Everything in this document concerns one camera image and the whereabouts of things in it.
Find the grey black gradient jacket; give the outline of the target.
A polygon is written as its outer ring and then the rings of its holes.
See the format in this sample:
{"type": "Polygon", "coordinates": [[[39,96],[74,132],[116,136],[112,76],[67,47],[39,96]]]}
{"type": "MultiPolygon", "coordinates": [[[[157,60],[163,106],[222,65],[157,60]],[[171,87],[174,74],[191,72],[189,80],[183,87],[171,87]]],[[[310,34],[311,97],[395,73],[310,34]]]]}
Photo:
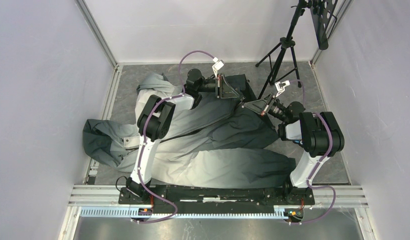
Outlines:
{"type": "MultiPolygon", "coordinates": [[[[151,180],[216,189],[278,187],[296,162],[268,149],[277,139],[269,121],[242,108],[237,100],[204,93],[197,107],[173,115],[157,147],[151,180]]],[[[89,157],[130,175],[139,144],[136,124],[88,119],[82,130],[89,157]]]]}

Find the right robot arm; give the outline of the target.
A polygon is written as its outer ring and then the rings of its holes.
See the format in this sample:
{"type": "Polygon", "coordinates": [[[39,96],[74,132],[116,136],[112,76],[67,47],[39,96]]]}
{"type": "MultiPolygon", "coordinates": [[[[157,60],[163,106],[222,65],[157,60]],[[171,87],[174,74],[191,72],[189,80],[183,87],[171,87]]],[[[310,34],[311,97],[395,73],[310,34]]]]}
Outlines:
{"type": "Polygon", "coordinates": [[[270,115],[281,123],[280,140],[297,142],[303,149],[298,165],[282,185],[282,199],[295,204],[302,195],[309,196],[312,182],[322,165],[345,146],[344,135],[330,111],[306,111],[302,103],[293,101],[284,106],[274,94],[242,105],[260,116],[270,115]]]}

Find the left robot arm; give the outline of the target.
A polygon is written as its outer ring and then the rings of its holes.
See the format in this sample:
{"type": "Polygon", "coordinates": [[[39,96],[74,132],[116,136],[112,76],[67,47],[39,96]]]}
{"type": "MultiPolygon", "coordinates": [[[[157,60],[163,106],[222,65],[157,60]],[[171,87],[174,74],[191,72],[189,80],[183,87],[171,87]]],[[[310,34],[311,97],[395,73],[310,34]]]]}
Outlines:
{"type": "Polygon", "coordinates": [[[150,198],[147,188],[152,178],[152,165],[161,140],[170,130],[175,113],[192,110],[202,100],[202,93],[213,93],[217,99],[243,100],[247,88],[244,75],[225,76],[214,70],[212,77],[205,78],[197,68],[189,70],[182,93],[161,98],[152,94],[137,120],[139,149],[135,167],[126,179],[126,190],[138,204],[150,198]]]}

